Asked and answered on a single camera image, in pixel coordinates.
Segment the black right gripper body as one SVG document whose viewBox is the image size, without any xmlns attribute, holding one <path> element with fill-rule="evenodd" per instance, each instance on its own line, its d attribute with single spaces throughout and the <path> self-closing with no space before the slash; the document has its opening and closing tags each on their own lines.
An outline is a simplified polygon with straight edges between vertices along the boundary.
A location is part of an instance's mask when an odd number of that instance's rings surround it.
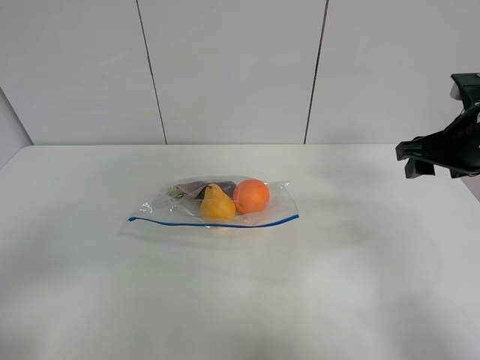
<svg viewBox="0 0 480 360">
<path fill-rule="evenodd" d="M 406 161 L 405 176 L 433 176 L 435 166 L 449 170 L 453 179 L 479 175 L 479 74 L 456 73 L 451 97 L 463 104 L 462 113 L 444 130 L 400 142 L 398 161 Z"/>
</svg>

